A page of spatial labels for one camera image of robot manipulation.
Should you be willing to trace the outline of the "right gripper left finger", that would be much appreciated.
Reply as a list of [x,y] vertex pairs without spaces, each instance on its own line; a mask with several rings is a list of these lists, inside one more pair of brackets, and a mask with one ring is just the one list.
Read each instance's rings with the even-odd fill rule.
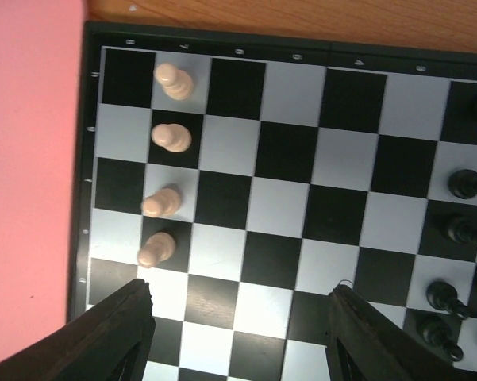
[[134,279],[0,362],[0,380],[142,380],[155,328],[149,286]]

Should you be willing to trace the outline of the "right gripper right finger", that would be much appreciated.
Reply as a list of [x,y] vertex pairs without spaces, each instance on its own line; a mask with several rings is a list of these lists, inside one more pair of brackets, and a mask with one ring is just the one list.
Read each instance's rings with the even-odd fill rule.
[[337,286],[329,299],[330,379],[477,380],[477,372],[455,368],[457,362],[427,345],[417,326],[413,339],[350,287]]

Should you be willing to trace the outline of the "white pawn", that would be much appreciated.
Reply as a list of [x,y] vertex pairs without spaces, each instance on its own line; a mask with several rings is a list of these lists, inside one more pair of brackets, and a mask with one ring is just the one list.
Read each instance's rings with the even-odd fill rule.
[[137,262],[141,267],[152,268],[168,260],[175,253],[176,243],[172,235],[158,232],[149,237],[137,253]]
[[165,187],[145,198],[141,204],[141,210],[147,217],[165,217],[175,214],[181,205],[180,193],[175,189]]
[[190,131],[180,124],[158,124],[152,129],[154,144],[169,152],[185,152],[191,145]]
[[194,82],[191,76],[171,63],[158,65],[154,76],[164,93],[174,100],[187,99],[193,92]]

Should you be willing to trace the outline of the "black chess piece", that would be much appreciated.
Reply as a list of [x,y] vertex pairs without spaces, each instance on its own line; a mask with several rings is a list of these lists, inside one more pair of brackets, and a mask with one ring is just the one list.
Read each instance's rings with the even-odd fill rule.
[[448,190],[461,199],[477,196],[477,171],[463,169],[453,172],[448,178]]
[[477,223],[461,214],[453,214],[444,220],[444,235],[458,244],[477,245]]
[[439,348],[452,362],[464,358],[462,348],[452,339],[451,327],[440,317],[431,315],[417,324],[417,332],[423,341],[434,348]]
[[470,317],[470,309],[459,300],[456,288],[445,281],[437,280],[430,283],[425,296],[435,310],[446,311],[462,321]]

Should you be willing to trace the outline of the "black white chessboard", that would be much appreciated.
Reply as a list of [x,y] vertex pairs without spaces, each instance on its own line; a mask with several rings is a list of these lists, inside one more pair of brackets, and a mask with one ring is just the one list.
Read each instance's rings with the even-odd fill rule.
[[[194,82],[168,97],[154,70]],[[147,380],[327,380],[329,293],[350,286],[410,336],[453,285],[452,328],[477,372],[477,245],[443,235],[477,197],[477,54],[88,22],[83,34],[70,318],[145,280],[156,331]],[[153,143],[158,124],[192,136]],[[145,198],[170,187],[170,216]],[[173,256],[144,268],[158,232]]]

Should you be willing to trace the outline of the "pink plastic tray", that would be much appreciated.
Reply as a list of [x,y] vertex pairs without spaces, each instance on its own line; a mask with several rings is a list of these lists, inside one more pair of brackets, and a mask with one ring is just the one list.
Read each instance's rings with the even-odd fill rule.
[[0,361],[66,320],[81,1],[0,1]]

